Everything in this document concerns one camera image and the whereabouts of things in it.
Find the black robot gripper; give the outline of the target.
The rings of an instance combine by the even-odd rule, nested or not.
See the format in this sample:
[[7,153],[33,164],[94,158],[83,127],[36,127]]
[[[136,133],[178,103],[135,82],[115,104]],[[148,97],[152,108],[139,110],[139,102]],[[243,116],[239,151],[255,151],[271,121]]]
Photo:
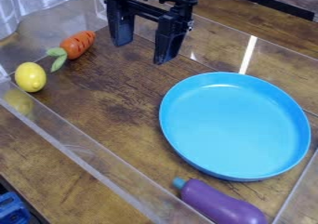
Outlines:
[[[158,1],[171,2],[168,13],[164,9],[146,4]],[[192,7],[198,0],[106,0],[110,34],[115,46],[132,41],[134,15],[158,22],[155,31],[154,63],[162,65],[179,53],[186,33],[192,26]]]

